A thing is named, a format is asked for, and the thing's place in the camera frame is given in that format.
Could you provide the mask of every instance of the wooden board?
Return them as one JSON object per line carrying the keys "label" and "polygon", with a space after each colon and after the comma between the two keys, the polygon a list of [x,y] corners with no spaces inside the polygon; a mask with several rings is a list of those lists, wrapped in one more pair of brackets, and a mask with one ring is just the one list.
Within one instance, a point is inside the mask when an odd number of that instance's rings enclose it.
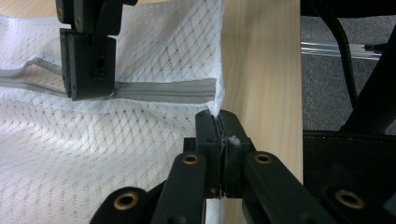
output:
{"label": "wooden board", "polygon": [[[258,150],[303,179],[299,0],[226,0],[222,30],[226,100]],[[241,223],[241,200],[226,203]]]}

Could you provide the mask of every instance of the black metal bracket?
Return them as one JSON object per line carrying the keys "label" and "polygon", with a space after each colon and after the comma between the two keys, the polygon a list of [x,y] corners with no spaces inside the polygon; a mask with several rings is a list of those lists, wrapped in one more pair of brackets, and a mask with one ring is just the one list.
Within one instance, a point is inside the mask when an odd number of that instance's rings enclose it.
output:
{"label": "black metal bracket", "polygon": [[122,6],[137,0],[56,0],[61,29],[64,87],[72,100],[104,97],[114,91],[116,40]]}
{"label": "black metal bracket", "polygon": [[248,223],[396,223],[348,187],[328,187],[319,202],[275,155],[256,151],[233,113],[202,111],[195,125],[164,183],[115,191],[91,223],[205,223],[205,199],[223,196],[243,199]]}

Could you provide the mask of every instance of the black plastic part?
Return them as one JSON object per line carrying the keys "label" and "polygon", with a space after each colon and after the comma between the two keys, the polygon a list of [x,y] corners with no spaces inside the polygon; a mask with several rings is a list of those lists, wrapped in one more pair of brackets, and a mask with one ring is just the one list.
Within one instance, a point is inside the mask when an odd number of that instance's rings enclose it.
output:
{"label": "black plastic part", "polygon": [[348,187],[327,188],[323,193],[322,203],[339,223],[396,223],[396,218],[382,206]]}
{"label": "black plastic part", "polygon": [[[136,200],[135,206],[128,208],[126,210],[119,210],[115,207],[116,199],[124,193],[134,193],[135,197],[133,199],[129,198],[133,203]],[[137,188],[123,188],[118,189],[111,193],[106,200],[102,203],[99,209],[96,211],[95,215],[91,220],[91,224],[122,224],[122,223],[149,223],[149,219],[145,217],[145,209],[148,203],[149,196],[142,190]]]}
{"label": "black plastic part", "polygon": [[373,73],[358,98],[358,105],[341,128],[348,133],[384,133],[396,120],[396,26]]}
{"label": "black plastic part", "polygon": [[304,131],[304,185],[320,198],[329,186],[350,186],[378,204],[396,186],[396,136]]}
{"label": "black plastic part", "polygon": [[204,223],[205,171],[206,158],[200,153],[178,155],[151,223]]}
{"label": "black plastic part", "polygon": [[124,0],[123,3],[128,6],[134,6],[137,3],[137,0]]}
{"label": "black plastic part", "polygon": [[276,156],[249,153],[245,175],[271,223],[335,223]]}
{"label": "black plastic part", "polygon": [[93,33],[95,12],[99,3],[97,0],[74,0],[74,24],[80,33]]}
{"label": "black plastic part", "polygon": [[[301,15],[317,16],[318,14],[309,6],[308,1],[301,1]],[[329,7],[337,18],[396,15],[396,1],[394,0],[331,0]]]}
{"label": "black plastic part", "polygon": [[195,151],[195,138],[184,138],[183,152]]}
{"label": "black plastic part", "polygon": [[205,197],[220,197],[220,139],[216,130],[216,120],[208,110],[201,111],[195,116],[196,151],[205,155],[207,159]]}
{"label": "black plastic part", "polygon": [[118,35],[121,29],[122,2],[105,1],[99,12],[95,34]]}
{"label": "black plastic part", "polygon": [[256,149],[235,114],[221,110],[218,121],[225,141],[221,185],[227,198],[242,198],[246,156]]}
{"label": "black plastic part", "polygon": [[386,46],[387,46],[387,44],[364,45],[364,49],[373,51],[374,53],[382,54],[384,52]]}
{"label": "black plastic part", "polygon": [[73,4],[72,0],[56,0],[56,14],[59,22],[74,25]]}
{"label": "black plastic part", "polygon": [[69,35],[77,34],[76,31],[69,29],[60,29],[61,37],[61,55],[62,55],[62,74],[64,78],[64,89],[68,97],[72,96],[72,80],[70,71],[69,55]]}
{"label": "black plastic part", "polygon": [[248,203],[247,200],[242,201],[242,211],[244,213],[247,224],[270,224],[271,221],[265,214],[260,204]]}
{"label": "black plastic part", "polygon": [[115,85],[116,40],[106,36],[92,40],[89,35],[73,34],[68,41],[71,98],[110,95]]}

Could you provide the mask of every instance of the white mesh fabric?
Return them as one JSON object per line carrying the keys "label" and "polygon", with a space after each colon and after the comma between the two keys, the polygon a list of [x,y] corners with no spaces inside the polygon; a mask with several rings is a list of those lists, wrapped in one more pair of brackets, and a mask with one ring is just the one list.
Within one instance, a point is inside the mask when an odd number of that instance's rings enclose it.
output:
{"label": "white mesh fabric", "polygon": [[204,109],[0,88],[0,223],[88,223],[115,189],[155,187]]}
{"label": "white mesh fabric", "polygon": [[[181,82],[215,78],[217,115],[224,97],[220,30],[223,1],[174,0],[129,7],[122,15],[116,81]],[[61,25],[55,17],[0,16],[0,77],[19,74],[28,64],[60,71]]]}
{"label": "white mesh fabric", "polygon": [[[195,136],[195,114],[208,108],[219,113],[222,2],[175,0],[132,7],[124,11],[116,37],[117,81],[215,78],[214,101],[72,102],[0,87],[0,223],[88,223],[115,189],[148,190],[165,180],[183,138]],[[0,16],[0,77],[64,91],[58,75],[23,72],[31,63],[60,71],[60,27],[53,17]],[[220,223],[220,210],[220,202],[211,201],[206,222]]]}

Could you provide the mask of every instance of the zipper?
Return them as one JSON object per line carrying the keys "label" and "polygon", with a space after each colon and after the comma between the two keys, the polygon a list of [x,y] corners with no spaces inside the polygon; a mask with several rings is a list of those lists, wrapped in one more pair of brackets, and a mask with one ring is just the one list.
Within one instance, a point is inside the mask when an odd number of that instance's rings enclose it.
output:
{"label": "zipper", "polygon": [[115,97],[148,102],[204,104],[216,95],[214,78],[174,83],[116,83]]}
{"label": "zipper", "polygon": [[[0,77],[0,86],[38,91],[66,97],[65,90],[52,88],[33,81]],[[214,78],[177,83],[116,83],[111,99],[131,99],[146,102],[173,104],[204,104],[213,101],[216,95]]]}

